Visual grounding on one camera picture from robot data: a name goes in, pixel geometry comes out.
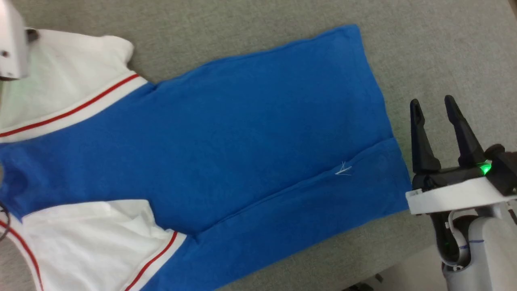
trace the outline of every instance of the gray fabric surface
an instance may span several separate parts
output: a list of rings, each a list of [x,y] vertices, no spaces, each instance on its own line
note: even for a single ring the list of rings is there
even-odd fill
[[[517,144],[517,26],[507,0],[17,0],[29,25],[133,42],[132,67],[151,81],[207,61],[272,48],[359,24],[406,162],[409,101],[419,98],[442,165],[459,152],[443,97],[452,94],[484,147]],[[370,222],[234,282],[223,290],[341,290],[433,242],[427,217]],[[0,287],[33,290],[9,243]]]

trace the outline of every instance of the white thread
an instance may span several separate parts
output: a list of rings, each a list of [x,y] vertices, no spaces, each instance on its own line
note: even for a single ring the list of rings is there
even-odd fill
[[[340,176],[351,176],[350,174],[343,174],[344,172],[350,170],[352,166],[345,168],[345,162],[341,162],[341,169],[337,171],[335,174]]]

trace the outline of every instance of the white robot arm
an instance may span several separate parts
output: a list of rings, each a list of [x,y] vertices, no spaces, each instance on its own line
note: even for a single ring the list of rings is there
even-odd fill
[[[37,38],[11,1],[0,0],[0,80],[27,77],[28,43]]]
[[[449,291],[517,289],[517,226],[503,220],[517,199],[517,153],[496,144],[483,152],[454,98],[445,97],[460,148],[459,167],[441,169],[431,150],[418,100],[411,102],[412,214],[428,214]],[[475,210],[477,215],[462,215]],[[517,217],[510,209],[517,224]]]

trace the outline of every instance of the floor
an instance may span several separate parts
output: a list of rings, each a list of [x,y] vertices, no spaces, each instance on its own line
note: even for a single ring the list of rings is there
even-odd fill
[[[375,291],[447,290],[440,265],[438,250],[436,246],[431,246],[382,271],[382,283],[375,278],[370,278],[365,283]]]

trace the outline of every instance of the red stripe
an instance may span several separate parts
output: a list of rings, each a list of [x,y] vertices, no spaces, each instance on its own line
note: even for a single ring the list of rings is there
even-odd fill
[[[0,226],[5,228],[5,229],[7,229],[7,225],[4,222],[2,222],[2,221],[0,221]],[[39,274],[39,267],[38,267],[38,262],[36,262],[36,258],[34,257],[34,255],[32,254],[31,250],[27,246],[27,243],[25,243],[23,238],[14,229],[10,228],[9,229],[9,233],[14,235],[20,241],[20,243],[22,244],[23,248],[25,249],[25,251],[27,252],[29,257],[31,258],[31,261],[33,262],[33,265],[34,265],[34,269],[36,269],[36,274],[38,275],[39,286],[41,287],[41,291],[43,291],[43,284],[41,283],[41,276]]]
[[[144,274],[145,270],[147,270],[147,268],[149,268],[149,266],[154,262],[156,261],[161,255],[163,255],[170,247],[171,245],[173,244],[174,240],[176,239],[176,235],[178,234],[177,231],[174,232],[174,234],[172,235],[172,238],[171,238],[171,241],[169,241],[168,245],[163,249],[163,251],[161,251],[158,255],[156,255],[156,257],[154,257],[152,260],[148,261],[144,267],[142,268],[142,270],[140,270],[140,272],[138,273],[138,275],[136,275],[136,278],[133,280],[133,282],[131,282],[131,284],[129,284],[129,286],[125,289],[125,291],[128,291],[130,290],[137,282],[138,280],[140,279],[140,277],[142,277],[142,275]]]
[[[102,97],[108,95],[110,92],[112,92],[113,90],[117,89],[118,87],[124,85],[125,83],[133,80],[134,78],[138,77],[138,74],[134,74],[132,76],[129,76],[127,77],[126,79],[120,81],[119,83],[116,83],[115,85],[111,86],[109,89],[107,89],[106,91],[102,92],[101,94],[95,96],[93,99],[91,99],[90,101],[78,106],[77,108],[74,108],[68,112],[65,112],[61,115],[58,115],[56,117],[53,117],[53,118],[50,118],[50,119],[47,119],[47,120],[44,120],[44,121],[41,121],[41,122],[37,122],[37,123],[34,123],[34,124],[29,124],[29,125],[26,125],[26,126],[23,126],[23,127],[20,127],[20,128],[17,128],[17,129],[13,129],[9,132],[5,132],[5,133],[0,133],[0,137],[6,137],[6,136],[10,136],[10,135],[13,135],[13,134],[17,134],[17,133],[20,133],[20,132],[24,132],[26,130],[29,130],[29,129],[33,129],[33,128],[36,128],[36,127],[39,127],[39,126],[42,126],[42,125],[46,125],[46,124],[49,124],[51,122],[54,122],[56,120],[60,120],[62,118],[65,118],[67,116],[70,116],[78,111],[80,111],[81,109],[84,109],[88,106],[90,106],[91,104],[95,103],[97,100],[101,99]]]

